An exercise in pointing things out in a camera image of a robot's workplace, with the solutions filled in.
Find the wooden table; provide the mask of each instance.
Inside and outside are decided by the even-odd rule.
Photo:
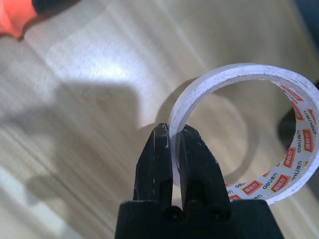
[[[194,78],[239,62],[319,76],[286,1],[82,0],[22,41],[0,38],[0,237],[113,238],[151,129]],[[244,182],[284,157],[276,127],[290,107],[275,85],[244,82],[205,99],[188,123],[226,183]],[[286,238],[319,235],[307,186],[271,209]]]

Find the orange object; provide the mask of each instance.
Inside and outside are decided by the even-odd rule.
[[[0,34],[19,38],[24,26],[36,16],[32,0],[0,0]]]

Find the tape roll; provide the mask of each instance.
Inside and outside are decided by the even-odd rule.
[[[192,110],[214,91],[246,80],[268,80],[280,87],[291,100],[296,115],[296,133],[285,158],[253,181],[227,185],[231,201],[262,198],[270,205],[298,191],[319,166],[319,91],[293,71],[267,65],[233,64],[210,71],[191,83],[177,99],[169,117],[173,176],[179,185],[179,132]]]

